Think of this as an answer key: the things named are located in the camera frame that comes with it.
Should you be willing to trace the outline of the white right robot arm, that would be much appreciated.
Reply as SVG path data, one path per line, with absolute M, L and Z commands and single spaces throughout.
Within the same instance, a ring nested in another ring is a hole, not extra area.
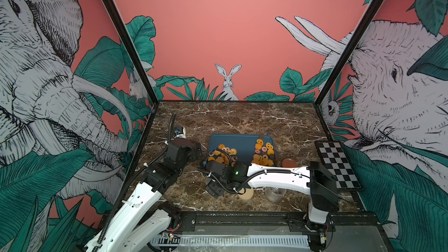
M 223 192 L 242 195 L 248 189 L 270 187 L 309 196 L 309 222 L 325 224 L 329 213 L 339 211 L 336 176 L 319 162 L 299 168 L 278 168 L 240 162 L 231 166 L 210 161 L 198 170 L 210 179 L 208 192 L 215 198 Z

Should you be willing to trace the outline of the brown jar lid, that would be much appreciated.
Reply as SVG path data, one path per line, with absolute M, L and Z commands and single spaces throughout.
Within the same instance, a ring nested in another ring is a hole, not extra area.
M 286 158 L 281 162 L 281 166 L 283 168 L 297 168 L 298 165 L 295 160 L 291 158 Z

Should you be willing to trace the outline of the beige jar lid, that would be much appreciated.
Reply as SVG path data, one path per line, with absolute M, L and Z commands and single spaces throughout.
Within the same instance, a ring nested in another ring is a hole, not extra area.
M 238 196 L 242 200 L 250 200 L 254 196 L 254 190 L 252 188 L 249 189 L 243 188 L 238 192 Z

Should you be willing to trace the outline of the pile of ring cookies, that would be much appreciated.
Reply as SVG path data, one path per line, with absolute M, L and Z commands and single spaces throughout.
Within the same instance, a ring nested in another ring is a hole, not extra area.
M 216 161 L 222 165 L 234 166 L 238 161 L 238 150 L 230 148 L 224 144 L 218 145 L 217 148 L 210 150 L 206 162 Z

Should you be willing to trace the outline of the clear glass cookie jar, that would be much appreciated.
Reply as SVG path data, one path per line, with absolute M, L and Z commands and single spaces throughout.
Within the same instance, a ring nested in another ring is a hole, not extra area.
M 266 199 L 272 203 L 279 203 L 286 195 L 286 189 L 280 189 L 277 187 L 266 187 L 264 194 Z

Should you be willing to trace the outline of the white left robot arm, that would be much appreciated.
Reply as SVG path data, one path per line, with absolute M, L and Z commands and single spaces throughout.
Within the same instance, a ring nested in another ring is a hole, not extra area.
M 150 208 L 177 182 L 186 164 L 201 158 L 199 142 L 175 138 L 143 170 L 141 181 L 128 199 L 117 200 L 103 229 L 88 241 L 82 252 L 138 252 L 158 234 L 175 227 L 180 211 L 165 202 L 143 223 Z

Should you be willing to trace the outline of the pile of yellow cookies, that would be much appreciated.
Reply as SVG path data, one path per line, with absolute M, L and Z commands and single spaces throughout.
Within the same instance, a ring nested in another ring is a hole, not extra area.
M 267 135 L 259 135 L 253 145 L 252 163 L 272 167 L 275 165 L 274 141 Z

